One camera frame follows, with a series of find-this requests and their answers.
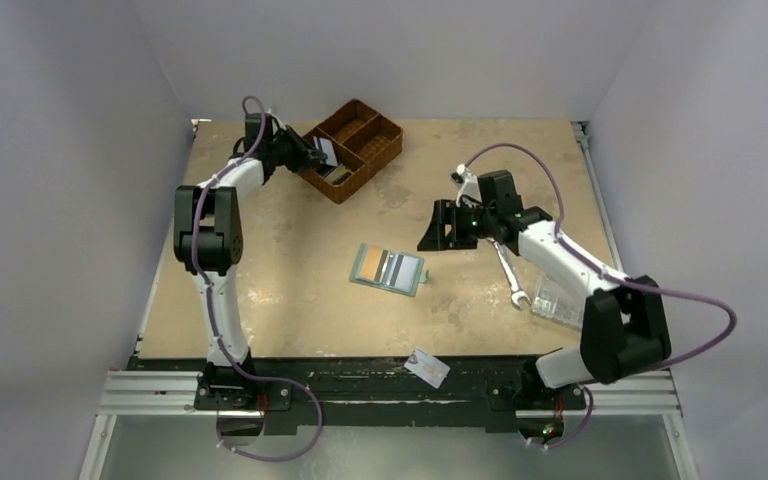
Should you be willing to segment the silver VIP credit card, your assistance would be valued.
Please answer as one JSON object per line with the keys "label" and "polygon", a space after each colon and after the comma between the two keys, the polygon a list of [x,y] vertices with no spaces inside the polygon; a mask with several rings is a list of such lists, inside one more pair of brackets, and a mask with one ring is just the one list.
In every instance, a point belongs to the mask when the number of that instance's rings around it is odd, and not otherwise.
{"label": "silver VIP credit card", "polygon": [[420,347],[415,348],[404,363],[404,368],[434,389],[439,389],[450,372],[450,367]]}

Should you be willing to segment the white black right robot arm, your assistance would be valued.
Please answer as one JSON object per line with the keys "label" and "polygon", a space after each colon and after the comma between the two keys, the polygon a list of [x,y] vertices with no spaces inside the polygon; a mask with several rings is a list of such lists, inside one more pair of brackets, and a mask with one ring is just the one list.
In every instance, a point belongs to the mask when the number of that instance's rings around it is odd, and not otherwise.
{"label": "white black right robot arm", "polygon": [[581,305],[578,346],[526,364],[521,392],[529,404],[544,407],[568,385],[610,384],[670,357],[663,302],[651,278],[630,279],[580,251],[546,211],[524,207],[509,171],[476,176],[459,166],[451,177],[458,194],[435,202],[419,251],[471,250],[485,240],[496,250],[515,307],[528,296],[512,256],[539,267]]}

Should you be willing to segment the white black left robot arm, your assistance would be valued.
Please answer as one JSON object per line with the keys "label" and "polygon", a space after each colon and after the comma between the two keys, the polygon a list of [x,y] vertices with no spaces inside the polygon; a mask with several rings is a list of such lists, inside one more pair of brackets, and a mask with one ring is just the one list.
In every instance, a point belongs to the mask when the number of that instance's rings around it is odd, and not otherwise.
{"label": "white black left robot arm", "polygon": [[274,115],[249,114],[226,165],[200,183],[176,189],[173,252],[196,285],[207,330],[196,408],[267,406],[269,390],[254,371],[236,300],[236,270],[244,251],[240,204],[276,169],[298,173],[325,160],[324,153]]}

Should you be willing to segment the white striped credit card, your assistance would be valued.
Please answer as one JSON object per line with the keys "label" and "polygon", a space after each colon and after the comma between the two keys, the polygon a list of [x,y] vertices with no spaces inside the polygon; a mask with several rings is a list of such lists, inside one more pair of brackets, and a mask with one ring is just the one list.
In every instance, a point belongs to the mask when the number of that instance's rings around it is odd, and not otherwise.
{"label": "white striped credit card", "polygon": [[418,282],[417,275],[423,260],[420,257],[397,253],[393,255],[386,285],[400,292],[410,292]]}

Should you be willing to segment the teal card holder wallet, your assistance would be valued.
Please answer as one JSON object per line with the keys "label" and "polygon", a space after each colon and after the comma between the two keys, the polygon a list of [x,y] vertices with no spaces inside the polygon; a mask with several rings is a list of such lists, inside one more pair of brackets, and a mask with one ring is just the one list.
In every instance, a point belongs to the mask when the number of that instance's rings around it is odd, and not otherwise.
{"label": "teal card holder wallet", "polygon": [[414,297],[419,286],[428,282],[429,270],[420,256],[362,243],[355,256],[349,280]]}

